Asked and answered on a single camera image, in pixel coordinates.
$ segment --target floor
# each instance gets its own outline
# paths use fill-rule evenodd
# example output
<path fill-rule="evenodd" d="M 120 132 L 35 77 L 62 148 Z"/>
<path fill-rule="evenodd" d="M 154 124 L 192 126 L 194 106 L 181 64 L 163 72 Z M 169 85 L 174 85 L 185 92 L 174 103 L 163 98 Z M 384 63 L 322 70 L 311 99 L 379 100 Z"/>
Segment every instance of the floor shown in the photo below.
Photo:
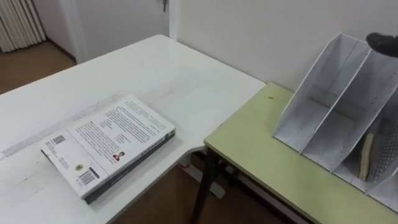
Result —
<path fill-rule="evenodd" d="M 74 65 L 75 62 L 48 42 L 8 54 L 0 53 L 0 94 Z M 199 159 L 193 157 L 193 162 L 203 168 Z M 224 178 L 220 177 L 217 182 L 226 189 L 226 195 L 221 200 L 214 195 L 208 197 L 200 223 L 282 223 L 239 189 L 227 187 Z M 175 167 L 114 223 L 189 223 L 198 187 L 197 181 Z"/>

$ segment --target white wall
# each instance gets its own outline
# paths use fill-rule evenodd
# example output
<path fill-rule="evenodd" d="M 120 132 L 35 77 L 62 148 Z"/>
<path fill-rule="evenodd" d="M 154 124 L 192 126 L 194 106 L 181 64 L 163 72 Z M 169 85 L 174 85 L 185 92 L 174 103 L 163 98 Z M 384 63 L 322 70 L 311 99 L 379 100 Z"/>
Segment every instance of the white wall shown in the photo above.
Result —
<path fill-rule="evenodd" d="M 33 0 L 46 36 L 75 56 L 72 30 L 62 1 L 68 0 Z"/>
<path fill-rule="evenodd" d="M 183 0 L 178 41 L 295 90 L 339 32 L 397 30 L 397 0 Z"/>

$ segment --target hand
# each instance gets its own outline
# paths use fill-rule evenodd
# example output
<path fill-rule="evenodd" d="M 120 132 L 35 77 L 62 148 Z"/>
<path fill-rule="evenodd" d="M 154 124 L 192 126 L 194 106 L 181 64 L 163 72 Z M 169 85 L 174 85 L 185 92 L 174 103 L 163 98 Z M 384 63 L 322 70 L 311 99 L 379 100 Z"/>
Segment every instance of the hand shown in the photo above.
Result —
<path fill-rule="evenodd" d="M 398 58 L 398 37 L 372 33 L 366 37 L 366 41 L 376 52 Z"/>

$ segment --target book spine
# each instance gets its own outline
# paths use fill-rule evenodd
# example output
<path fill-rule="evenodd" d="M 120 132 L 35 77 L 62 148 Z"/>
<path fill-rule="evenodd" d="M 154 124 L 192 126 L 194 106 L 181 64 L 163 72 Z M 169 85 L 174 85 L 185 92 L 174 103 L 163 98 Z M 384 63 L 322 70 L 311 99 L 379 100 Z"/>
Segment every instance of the book spine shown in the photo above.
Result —
<path fill-rule="evenodd" d="M 130 173 L 134 168 L 136 168 L 141 162 L 146 160 L 150 155 L 152 155 L 155 151 L 157 151 L 160 147 L 162 147 L 166 142 L 172 139 L 175 136 L 175 131 L 166 134 L 159 141 L 155 142 L 151 147 L 143 151 L 137 159 L 134 159 L 133 162 L 128 165 L 124 170 L 116 174 L 114 177 L 110 178 L 105 184 L 103 184 L 98 189 L 94 190 L 94 192 L 90 193 L 88 196 L 84 198 L 86 203 L 89 205 L 91 202 L 95 201 L 99 196 L 105 193 L 109 188 L 111 188 L 115 183 L 121 180 L 125 175 Z"/>

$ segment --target barcode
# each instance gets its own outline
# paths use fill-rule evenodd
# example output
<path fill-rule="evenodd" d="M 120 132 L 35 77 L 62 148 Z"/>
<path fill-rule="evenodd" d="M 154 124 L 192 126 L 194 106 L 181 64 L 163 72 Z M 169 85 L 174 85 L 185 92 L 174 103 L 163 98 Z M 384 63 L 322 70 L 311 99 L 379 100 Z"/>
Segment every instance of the barcode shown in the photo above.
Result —
<path fill-rule="evenodd" d="M 60 136 L 56 137 L 55 139 L 53 139 L 55 144 L 60 144 L 64 140 L 65 140 L 65 138 L 62 135 L 60 135 Z"/>
<path fill-rule="evenodd" d="M 79 178 L 80 178 L 80 180 L 81 180 L 81 182 L 83 183 L 84 186 L 89 184 L 91 181 L 95 180 L 95 177 L 94 177 L 93 173 L 90 170 L 86 171 L 84 174 L 79 176 Z"/>
<path fill-rule="evenodd" d="M 51 150 L 54 150 L 54 146 L 52 146 L 51 142 L 46 142 L 45 145 Z"/>

